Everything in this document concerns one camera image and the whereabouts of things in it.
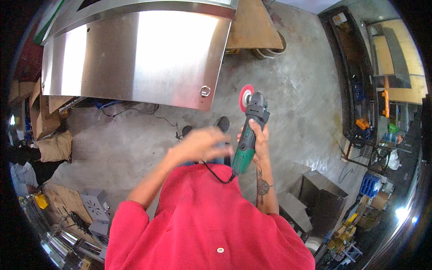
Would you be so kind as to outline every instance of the red shirt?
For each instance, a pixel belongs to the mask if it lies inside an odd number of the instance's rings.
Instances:
[[[228,166],[209,167],[221,179],[231,176]],[[150,223],[140,204],[120,203],[105,269],[308,270],[315,261],[283,217],[265,215],[241,196],[237,177],[222,184],[196,164],[168,176]]]

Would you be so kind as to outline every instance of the blue container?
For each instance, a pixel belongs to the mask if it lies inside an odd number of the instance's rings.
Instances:
[[[363,182],[360,187],[360,194],[367,195],[370,198],[373,198],[377,195],[378,190],[375,190],[375,185],[380,181],[379,177],[373,176],[371,174],[365,174],[363,177]]]

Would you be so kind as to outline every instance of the red flap disc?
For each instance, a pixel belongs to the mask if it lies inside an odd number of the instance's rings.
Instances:
[[[240,110],[242,112],[246,112],[246,107],[248,106],[246,102],[246,98],[248,95],[252,95],[254,93],[254,88],[252,85],[248,84],[245,85],[238,95],[238,106],[240,107]]]

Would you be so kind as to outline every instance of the angle grinder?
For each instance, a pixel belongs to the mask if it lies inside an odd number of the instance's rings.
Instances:
[[[254,92],[251,85],[246,85],[241,90],[238,105],[241,111],[246,114],[246,121],[232,162],[233,175],[245,173],[255,154],[256,136],[249,126],[249,119],[254,119],[262,130],[270,116],[264,95],[260,92]]]

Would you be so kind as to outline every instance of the compass tattoo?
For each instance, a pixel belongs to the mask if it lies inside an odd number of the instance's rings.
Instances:
[[[263,172],[257,170],[257,196],[261,196],[261,205],[264,205],[264,195],[269,193],[270,187],[272,186],[273,185],[269,185],[269,183],[263,179]]]

